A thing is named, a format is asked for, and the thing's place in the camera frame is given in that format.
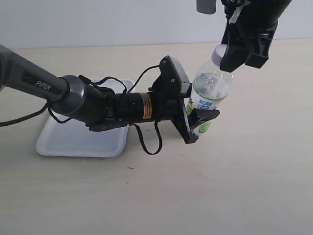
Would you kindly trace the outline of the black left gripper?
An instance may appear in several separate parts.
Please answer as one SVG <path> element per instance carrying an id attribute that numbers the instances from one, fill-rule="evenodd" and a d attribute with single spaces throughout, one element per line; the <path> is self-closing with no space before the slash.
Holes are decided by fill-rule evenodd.
<path id="1" fill-rule="evenodd" d="M 220 111 L 193 109 L 189 124 L 184 99 L 191 86 L 186 75 L 160 75 L 146 93 L 115 95 L 114 115 L 128 124 L 170 120 L 186 144 L 195 143 L 198 136 L 191 128 L 217 118 Z"/>

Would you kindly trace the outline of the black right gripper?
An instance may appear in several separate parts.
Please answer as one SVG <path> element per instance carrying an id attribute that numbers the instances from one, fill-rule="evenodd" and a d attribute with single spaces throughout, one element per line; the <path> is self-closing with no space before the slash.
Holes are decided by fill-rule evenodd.
<path id="1" fill-rule="evenodd" d="M 220 69 L 234 72 L 244 63 L 260 69 L 269 59 L 269 48 L 278 20 L 291 0 L 223 0 L 227 19 L 221 41 L 226 46 Z M 248 33 L 248 50 L 236 26 Z"/>

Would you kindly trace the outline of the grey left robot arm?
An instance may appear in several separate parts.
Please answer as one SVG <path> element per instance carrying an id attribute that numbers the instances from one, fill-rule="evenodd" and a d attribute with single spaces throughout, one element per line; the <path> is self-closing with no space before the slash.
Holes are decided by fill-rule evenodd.
<path id="1" fill-rule="evenodd" d="M 218 110 L 187 113 L 184 100 L 192 91 L 180 62 L 165 56 L 160 76 L 146 93 L 124 89 L 117 94 L 103 82 L 80 75 L 57 77 L 6 47 L 0 48 L 0 85 L 47 101 L 47 108 L 83 122 L 90 131 L 102 132 L 140 123 L 170 120 L 186 144 L 198 139 L 194 129 L 215 119 Z"/>

